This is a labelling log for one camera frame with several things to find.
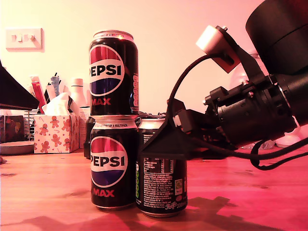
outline black cable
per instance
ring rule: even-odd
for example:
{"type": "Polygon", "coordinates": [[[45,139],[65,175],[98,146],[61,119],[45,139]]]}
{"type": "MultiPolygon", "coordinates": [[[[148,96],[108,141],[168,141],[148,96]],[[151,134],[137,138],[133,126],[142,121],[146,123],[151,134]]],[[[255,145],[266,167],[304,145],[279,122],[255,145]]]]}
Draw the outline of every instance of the black cable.
{"type": "MultiPolygon", "coordinates": [[[[260,146],[265,143],[267,140],[262,140],[262,141],[259,141],[258,143],[256,143],[253,147],[253,149],[251,150],[251,154],[255,154],[255,155],[258,155],[258,150],[260,148],[260,146]]],[[[291,157],[288,157],[288,158],[285,158],[285,159],[282,159],[274,164],[271,164],[271,165],[268,165],[268,166],[260,166],[260,161],[259,160],[253,160],[251,159],[250,162],[251,164],[256,167],[257,169],[259,170],[263,170],[263,171],[267,171],[267,170],[272,170],[274,168],[277,168],[278,166],[288,162],[288,161],[291,161],[291,160],[294,160],[294,159],[297,159],[297,158],[300,158],[300,157],[303,157],[303,156],[306,156],[308,155],[308,152],[306,153],[302,153],[302,154],[298,154],[298,155],[294,155],[294,156],[291,156],[291,157]]]]}
{"type": "MultiPolygon", "coordinates": [[[[170,98],[168,100],[168,106],[167,106],[167,114],[166,114],[166,119],[169,120],[169,123],[170,125],[175,129],[177,130],[178,132],[182,132],[178,129],[176,129],[176,126],[174,124],[174,121],[173,121],[173,112],[172,112],[172,105],[173,105],[173,101],[174,101],[174,97],[175,97],[175,94],[177,93],[177,90],[179,89],[180,87],[180,84],[182,83],[182,81],[184,80],[184,78],[187,76],[187,74],[196,66],[198,65],[200,62],[206,60],[206,59],[210,59],[210,58],[224,58],[226,55],[223,54],[223,53],[218,53],[218,54],[210,54],[210,55],[204,55],[202,56],[201,58],[197,59],[196,61],[194,61],[192,64],[190,64],[186,69],[185,71],[182,73],[182,75],[179,77],[177,83],[175,84],[172,92],[171,92],[171,95],[170,95],[170,98]]],[[[284,148],[284,149],[281,149],[279,151],[276,151],[276,152],[272,152],[272,153],[269,153],[269,154],[262,154],[262,155],[251,155],[251,154],[244,154],[244,153],[239,153],[239,152],[235,152],[235,151],[231,151],[231,150],[228,150],[228,149],[224,149],[224,148],[220,148],[220,147],[217,147],[215,145],[212,145],[210,143],[207,143],[205,141],[202,141],[202,140],[199,140],[199,139],[196,139],[196,138],[192,138],[191,139],[192,142],[194,143],[197,143],[198,145],[201,145],[202,147],[205,147],[205,148],[208,148],[214,152],[217,152],[219,154],[222,154],[222,155],[227,155],[227,156],[233,156],[233,157],[238,157],[238,158],[242,158],[242,159],[249,159],[249,160],[267,160],[267,159],[273,159],[273,158],[277,158],[277,157],[280,157],[282,155],[285,155],[291,151],[294,151],[300,147],[303,147],[305,145],[308,144],[308,137],[287,147],[287,148],[284,148]]]]}

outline light switch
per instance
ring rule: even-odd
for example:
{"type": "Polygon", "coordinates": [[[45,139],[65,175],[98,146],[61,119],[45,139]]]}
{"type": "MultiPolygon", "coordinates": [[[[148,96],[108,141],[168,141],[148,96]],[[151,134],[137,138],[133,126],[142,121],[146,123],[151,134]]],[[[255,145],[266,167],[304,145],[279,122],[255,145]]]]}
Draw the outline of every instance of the light switch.
{"type": "Polygon", "coordinates": [[[42,28],[7,28],[5,32],[7,50],[41,50],[43,47],[42,28]]]}

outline tissue box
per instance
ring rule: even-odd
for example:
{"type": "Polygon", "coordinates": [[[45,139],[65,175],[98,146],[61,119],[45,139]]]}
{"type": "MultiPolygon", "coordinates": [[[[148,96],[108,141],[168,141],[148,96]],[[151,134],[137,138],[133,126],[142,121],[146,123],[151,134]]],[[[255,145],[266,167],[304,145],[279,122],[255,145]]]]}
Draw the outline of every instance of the tissue box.
{"type": "Polygon", "coordinates": [[[76,115],[34,116],[34,153],[70,153],[78,148],[76,115]]]}
{"type": "Polygon", "coordinates": [[[24,117],[22,115],[0,116],[0,143],[24,140],[24,117]]]}

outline pepsi max can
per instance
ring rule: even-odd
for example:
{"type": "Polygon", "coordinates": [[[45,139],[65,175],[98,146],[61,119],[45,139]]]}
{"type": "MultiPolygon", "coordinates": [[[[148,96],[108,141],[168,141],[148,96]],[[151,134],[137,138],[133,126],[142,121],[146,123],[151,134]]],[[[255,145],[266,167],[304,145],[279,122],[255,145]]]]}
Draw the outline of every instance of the pepsi max can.
{"type": "Polygon", "coordinates": [[[106,30],[90,44],[91,115],[135,119],[139,114],[138,50],[133,36],[106,30]]]}
{"type": "Polygon", "coordinates": [[[91,131],[91,200],[118,210],[135,201],[138,133],[134,120],[99,120],[91,131]]]}
{"type": "MultiPolygon", "coordinates": [[[[146,143],[164,120],[142,119],[138,128],[140,144],[146,143]]],[[[139,153],[136,162],[137,207],[151,217],[166,218],[185,209],[187,202],[187,161],[139,153]]]]}

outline stacked cans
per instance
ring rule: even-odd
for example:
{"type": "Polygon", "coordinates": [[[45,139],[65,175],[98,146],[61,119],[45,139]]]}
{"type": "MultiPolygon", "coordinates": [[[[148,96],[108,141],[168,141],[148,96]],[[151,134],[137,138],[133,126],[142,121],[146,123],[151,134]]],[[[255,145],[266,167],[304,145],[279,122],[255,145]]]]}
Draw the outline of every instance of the stacked cans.
{"type": "Polygon", "coordinates": [[[135,202],[139,137],[138,51],[129,33],[101,31],[90,45],[91,200],[122,209],[135,202]]]}

